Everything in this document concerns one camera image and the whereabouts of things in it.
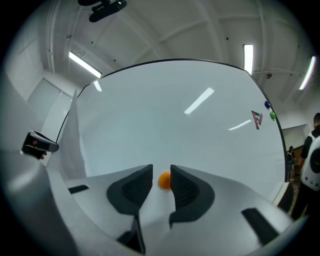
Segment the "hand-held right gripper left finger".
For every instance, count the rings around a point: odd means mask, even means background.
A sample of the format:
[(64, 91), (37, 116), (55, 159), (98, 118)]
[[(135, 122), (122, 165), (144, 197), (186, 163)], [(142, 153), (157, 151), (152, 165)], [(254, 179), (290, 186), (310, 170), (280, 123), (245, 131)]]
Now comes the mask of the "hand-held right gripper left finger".
[(153, 165), (148, 164), (113, 182), (106, 191), (108, 201), (118, 213), (133, 217), (130, 230), (119, 236), (117, 241), (140, 254), (145, 254), (146, 248), (139, 212), (152, 186)]

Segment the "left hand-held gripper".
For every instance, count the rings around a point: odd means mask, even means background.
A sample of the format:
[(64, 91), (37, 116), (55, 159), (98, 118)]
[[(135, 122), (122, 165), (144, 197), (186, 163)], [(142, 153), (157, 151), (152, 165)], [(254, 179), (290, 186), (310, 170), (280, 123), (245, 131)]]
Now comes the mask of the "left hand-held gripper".
[(29, 131), (22, 145), (22, 152), (38, 160), (47, 152), (57, 152), (59, 145), (38, 131)]

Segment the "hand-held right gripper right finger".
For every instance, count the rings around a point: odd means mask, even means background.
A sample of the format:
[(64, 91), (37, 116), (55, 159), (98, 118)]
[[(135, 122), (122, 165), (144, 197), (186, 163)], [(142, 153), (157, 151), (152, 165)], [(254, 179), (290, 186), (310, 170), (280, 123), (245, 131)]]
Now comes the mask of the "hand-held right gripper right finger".
[(170, 188), (174, 195), (175, 211), (169, 216), (169, 225), (189, 223), (201, 218), (213, 205), (212, 186), (177, 165), (170, 166)]

